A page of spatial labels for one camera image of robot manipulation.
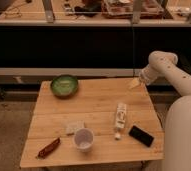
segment table top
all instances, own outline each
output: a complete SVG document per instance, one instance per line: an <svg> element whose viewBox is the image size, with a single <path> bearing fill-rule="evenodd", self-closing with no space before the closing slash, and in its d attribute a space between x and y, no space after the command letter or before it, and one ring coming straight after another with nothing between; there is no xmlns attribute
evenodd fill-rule
<svg viewBox="0 0 191 171"><path fill-rule="evenodd" d="M164 133L144 84L129 89L133 78L79 80L78 92L69 99L59 99L42 82L34 109L20 166L48 167L157 160L163 158ZM114 118L118 103L127 104L122 139L114 139ZM92 150L85 154L75 148L73 135L66 135L66 125L84 121L94 134ZM152 136L146 147L128 135L136 125ZM38 152L57 137L61 145L47 158Z"/></svg>

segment smartphone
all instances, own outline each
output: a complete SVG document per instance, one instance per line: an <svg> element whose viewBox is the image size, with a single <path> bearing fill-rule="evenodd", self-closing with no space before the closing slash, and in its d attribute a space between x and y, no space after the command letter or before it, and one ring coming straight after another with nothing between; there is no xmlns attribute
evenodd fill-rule
<svg viewBox="0 0 191 171"><path fill-rule="evenodd" d="M134 137L141 143L145 144L147 147L150 147L154 140L153 136L151 136L150 134L148 134L147 132L143 131L135 125L131 128L129 135Z"/></svg>
<svg viewBox="0 0 191 171"><path fill-rule="evenodd" d="M73 8L70 6L69 3L64 4L64 12L65 12L65 15L73 15L74 14Z"/></svg>

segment gray floor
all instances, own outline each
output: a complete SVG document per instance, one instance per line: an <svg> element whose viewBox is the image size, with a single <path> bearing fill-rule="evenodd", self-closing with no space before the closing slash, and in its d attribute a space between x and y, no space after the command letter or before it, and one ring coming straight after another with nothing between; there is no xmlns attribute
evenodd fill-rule
<svg viewBox="0 0 191 171"><path fill-rule="evenodd" d="M24 147L25 138L33 114L37 91L9 91L0 99L0 171L39 171L40 169L20 169L19 162ZM157 114L164 123L167 110L177 95L151 92ZM102 170L137 171L129 164L101 166ZM98 170L93 167L61 168L62 170ZM150 164L148 171L160 170L160 162Z"/></svg>

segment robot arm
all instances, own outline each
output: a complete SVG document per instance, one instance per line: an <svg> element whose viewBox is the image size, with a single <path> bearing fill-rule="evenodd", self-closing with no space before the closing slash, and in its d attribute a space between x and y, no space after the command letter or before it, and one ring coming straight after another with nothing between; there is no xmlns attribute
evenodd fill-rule
<svg viewBox="0 0 191 171"><path fill-rule="evenodd" d="M147 85L164 76L183 96L167 114L162 171L191 170L191 75L177 68L176 63L176 54L154 51L139 75L140 81Z"/></svg>
<svg viewBox="0 0 191 171"><path fill-rule="evenodd" d="M140 80L149 85L163 75L181 96L191 95L191 75L177 68L178 57L174 53L154 51L149 64L141 70Z"/></svg>

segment white cup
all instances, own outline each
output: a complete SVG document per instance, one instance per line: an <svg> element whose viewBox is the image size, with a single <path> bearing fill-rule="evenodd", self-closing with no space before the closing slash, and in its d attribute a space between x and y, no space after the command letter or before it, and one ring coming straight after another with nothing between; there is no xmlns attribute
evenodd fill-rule
<svg viewBox="0 0 191 171"><path fill-rule="evenodd" d="M75 132L74 143L81 152L88 152L93 145L93 132L88 128L81 128Z"/></svg>

